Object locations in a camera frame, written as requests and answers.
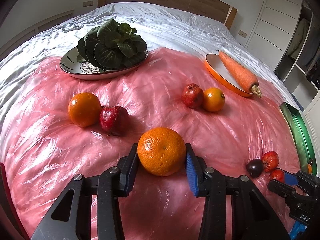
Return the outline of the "patterned black white plate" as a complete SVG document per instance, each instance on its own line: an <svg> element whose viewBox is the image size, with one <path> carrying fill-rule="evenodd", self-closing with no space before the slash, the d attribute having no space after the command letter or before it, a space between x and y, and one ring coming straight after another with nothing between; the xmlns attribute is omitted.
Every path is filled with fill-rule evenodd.
<svg viewBox="0 0 320 240"><path fill-rule="evenodd" d="M148 58L148 55L149 52L146 50L145 59L143 61L145 61ZM138 68L141 63L120 70L104 71L103 69L95 67L91 63L85 61L78 53L77 48L74 47L73 49L65 53L63 57L61 57L59 64L61 70L69 74L71 77L80 80L95 81L103 79L112 79L120 75L125 75Z"/></svg>

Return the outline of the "large bumpy orange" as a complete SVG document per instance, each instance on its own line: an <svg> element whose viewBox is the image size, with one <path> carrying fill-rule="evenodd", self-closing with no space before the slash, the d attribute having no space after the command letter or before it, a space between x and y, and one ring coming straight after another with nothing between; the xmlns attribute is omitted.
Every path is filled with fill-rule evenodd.
<svg viewBox="0 0 320 240"><path fill-rule="evenodd" d="M157 127L140 137L137 154L142 166L148 172L166 177L183 167L186 146L183 138L176 131Z"/></svg>

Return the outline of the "green tray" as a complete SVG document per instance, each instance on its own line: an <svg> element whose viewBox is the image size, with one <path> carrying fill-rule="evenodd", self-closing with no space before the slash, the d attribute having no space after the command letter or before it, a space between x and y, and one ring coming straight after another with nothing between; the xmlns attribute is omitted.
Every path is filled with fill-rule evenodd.
<svg viewBox="0 0 320 240"><path fill-rule="evenodd" d="M280 105L280 110L289 125L295 142L301 170L316 175L318 170L315 150L300 111L287 102Z"/></svg>

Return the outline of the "white wardrobe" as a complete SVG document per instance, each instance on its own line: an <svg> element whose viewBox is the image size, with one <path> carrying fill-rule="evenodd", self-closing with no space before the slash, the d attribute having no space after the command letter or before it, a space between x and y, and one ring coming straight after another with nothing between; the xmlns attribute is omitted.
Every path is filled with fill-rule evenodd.
<svg viewBox="0 0 320 240"><path fill-rule="evenodd" d="M293 94L318 140L319 84L311 68L319 60L319 19L303 0L264 0L246 48Z"/></svg>

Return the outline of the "wrinkled red tomato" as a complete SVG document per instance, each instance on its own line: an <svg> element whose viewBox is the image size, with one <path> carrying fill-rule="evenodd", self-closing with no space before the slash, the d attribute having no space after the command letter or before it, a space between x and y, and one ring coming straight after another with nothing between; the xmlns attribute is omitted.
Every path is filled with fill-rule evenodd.
<svg viewBox="0 0 320 240"><path fill-rule="evenodd" d="M264 171L270 173L279 165L279 156L275 151L266 152L262 157Z"/></svg>

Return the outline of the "orange carrot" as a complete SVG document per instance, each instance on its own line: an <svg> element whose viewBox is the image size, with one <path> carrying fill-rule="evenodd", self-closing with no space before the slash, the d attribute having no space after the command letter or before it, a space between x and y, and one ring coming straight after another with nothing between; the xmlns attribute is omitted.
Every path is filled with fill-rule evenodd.
<svg viewBox="0 0 320 240"><path fill-rule="evenodd" d="M235 61L223 51L219 51L219 58L229 71L236 83L247 93L254 93L259 98L263 94L259 88L259 81L257 77L246 67Z"/></svg>

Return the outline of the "small red fruit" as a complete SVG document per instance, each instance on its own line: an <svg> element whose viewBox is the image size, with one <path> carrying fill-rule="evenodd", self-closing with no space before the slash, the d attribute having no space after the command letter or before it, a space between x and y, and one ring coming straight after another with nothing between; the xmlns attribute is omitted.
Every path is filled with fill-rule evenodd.
<svg viewBox="0 0 320 240"><path fill-rule="evenodd" d="M275 169L271 171L268 177L269 180L277 180L279 182L285 183L285 173L281 169Z"/></svg>

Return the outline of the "dark red apple left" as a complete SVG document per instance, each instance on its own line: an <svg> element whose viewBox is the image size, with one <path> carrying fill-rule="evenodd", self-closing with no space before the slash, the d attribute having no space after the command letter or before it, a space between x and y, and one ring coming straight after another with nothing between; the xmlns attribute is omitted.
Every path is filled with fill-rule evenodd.
<svg viewBox="0 0 320 240"><path fill-rule="evenodd" d="M100 126L108 135L123 136L129 126L129 114L124 107L104 107L100 113Z"/></svg>

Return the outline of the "small smooth orange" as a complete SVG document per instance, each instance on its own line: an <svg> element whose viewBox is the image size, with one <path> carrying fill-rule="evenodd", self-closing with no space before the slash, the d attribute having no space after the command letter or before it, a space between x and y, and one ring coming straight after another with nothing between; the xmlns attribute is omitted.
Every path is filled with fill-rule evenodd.
<svg viewBox="0 0 320 240"><path fill-rule="evenodd" d="M215 87L208 88L204 91L203 108L209 112L217 112L225 105L225 95Z"/></svg>

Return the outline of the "dark green leafy vegetable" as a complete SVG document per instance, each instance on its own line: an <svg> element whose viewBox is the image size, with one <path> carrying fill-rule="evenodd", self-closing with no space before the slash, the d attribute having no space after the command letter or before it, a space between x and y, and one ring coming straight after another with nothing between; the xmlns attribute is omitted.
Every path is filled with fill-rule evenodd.
<svg viewBox="0 0 320 240"><path fill-rule="evenodd" d="M137 29L112 18L81 38L77 51L102 72L131 68L147 58L147 44Z"/></svg>

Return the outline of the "pink plastic sheet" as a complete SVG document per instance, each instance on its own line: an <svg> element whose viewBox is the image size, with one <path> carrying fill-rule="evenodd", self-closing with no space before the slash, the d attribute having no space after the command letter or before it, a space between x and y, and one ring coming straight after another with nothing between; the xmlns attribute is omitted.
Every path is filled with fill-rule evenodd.
<svg viewBox="0 0 320 240"><path fill-rule="evenodd" d="M195 56L159 48L137 70L100 81L74 79L60 69L59 61L49 57L38 65L8 111L1 132L1 161L29 235L72 176L101 174L155 127L175 130L208 165L231 177L246 173L246 163L268 151L278 153L282 169L300 168L279 108L284 98L270 81L259 79L262 98L243 98L224 88L223 109L209 113L189 109L181 100L188 83L203 89L221 87ZM73 124L68 104L81 92L95 94L104 106L127 109L126 134L115 137L98 125Z"/></svg>

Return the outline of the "dark plum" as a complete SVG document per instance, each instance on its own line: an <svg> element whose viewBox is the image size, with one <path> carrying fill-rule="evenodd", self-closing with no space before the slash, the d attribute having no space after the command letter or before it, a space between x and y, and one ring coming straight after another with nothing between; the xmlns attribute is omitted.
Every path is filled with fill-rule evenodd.
<svg viewBox="0 0 320 240"><path fill-rule="evenodd" d="M253 159L246 165L246 170L251 178L258 178L264 171L264 164L261 159Z"/></svg>

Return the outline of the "red apple centre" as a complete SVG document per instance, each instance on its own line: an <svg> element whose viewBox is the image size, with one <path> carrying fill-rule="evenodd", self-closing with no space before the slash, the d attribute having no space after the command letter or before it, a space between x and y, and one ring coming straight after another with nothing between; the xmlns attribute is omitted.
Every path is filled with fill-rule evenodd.
<svg viewBox="0 0 320 240"><path fill-rule="evenodd" d="M185 86L181 99L187 107L199 108L204 100L204 92L197 84L190 83Z"/></svg>

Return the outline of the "orange rimmed white plate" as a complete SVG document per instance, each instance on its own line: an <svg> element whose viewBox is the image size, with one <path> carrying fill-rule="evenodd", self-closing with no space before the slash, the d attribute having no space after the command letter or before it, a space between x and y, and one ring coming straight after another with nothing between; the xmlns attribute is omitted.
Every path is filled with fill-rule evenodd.
<svg viewBox="0 0 320 240"><path fill-rule="evenodd" d="M236 94L249 98L253 96L253 93L248 93L244 91L235 79L231 76L229 71L225 68L225 65L220 60L217 54L207 54L204 60L204 65L208 72L215 78L219 83L224 85L229 90L235 92Z"/></svg>

